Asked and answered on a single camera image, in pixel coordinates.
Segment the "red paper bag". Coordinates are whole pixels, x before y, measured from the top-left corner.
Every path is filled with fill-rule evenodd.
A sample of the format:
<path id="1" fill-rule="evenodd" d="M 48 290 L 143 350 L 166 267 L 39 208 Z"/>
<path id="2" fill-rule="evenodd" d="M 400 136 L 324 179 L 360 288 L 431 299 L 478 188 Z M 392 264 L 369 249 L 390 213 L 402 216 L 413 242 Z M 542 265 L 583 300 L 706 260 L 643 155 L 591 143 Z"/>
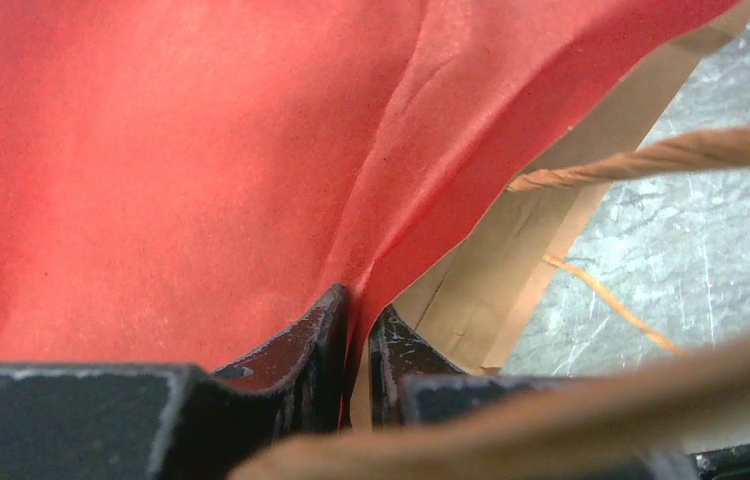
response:
<path id="1" fill-rule="evenodd" d="M 0 1 L 0 364 L 212 372 L 374 321 L 642 58 L 729 1 Z M 222 479 L 556 479 L 750 421 L 750 335 Z"/>

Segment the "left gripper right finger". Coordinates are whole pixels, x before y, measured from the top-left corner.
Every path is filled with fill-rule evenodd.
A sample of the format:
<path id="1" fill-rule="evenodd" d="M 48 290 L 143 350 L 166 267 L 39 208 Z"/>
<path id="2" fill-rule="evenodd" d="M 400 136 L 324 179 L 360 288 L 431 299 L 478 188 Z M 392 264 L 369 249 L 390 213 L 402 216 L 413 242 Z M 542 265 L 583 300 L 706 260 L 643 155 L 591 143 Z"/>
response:
<path id="1" fill-rule="evenodd" d="M 386 307 L 369 336 L 373 427 L 421 426 L 463 417 L 506 398 L 559 388 L 577 377 L 470 375 Z"/>

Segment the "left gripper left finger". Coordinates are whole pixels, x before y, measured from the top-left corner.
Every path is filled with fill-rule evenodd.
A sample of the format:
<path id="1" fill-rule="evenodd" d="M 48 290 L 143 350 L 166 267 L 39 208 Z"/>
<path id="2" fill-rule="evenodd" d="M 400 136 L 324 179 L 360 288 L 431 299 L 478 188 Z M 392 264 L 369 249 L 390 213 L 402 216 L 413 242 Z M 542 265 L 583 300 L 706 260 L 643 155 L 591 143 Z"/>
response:
<path id="1" fill-rule="evenodd" d="M 193 364 L 0 364 L 0 479 L 222 479 L 340 423 L 348 293 L 212 372 Z"/>

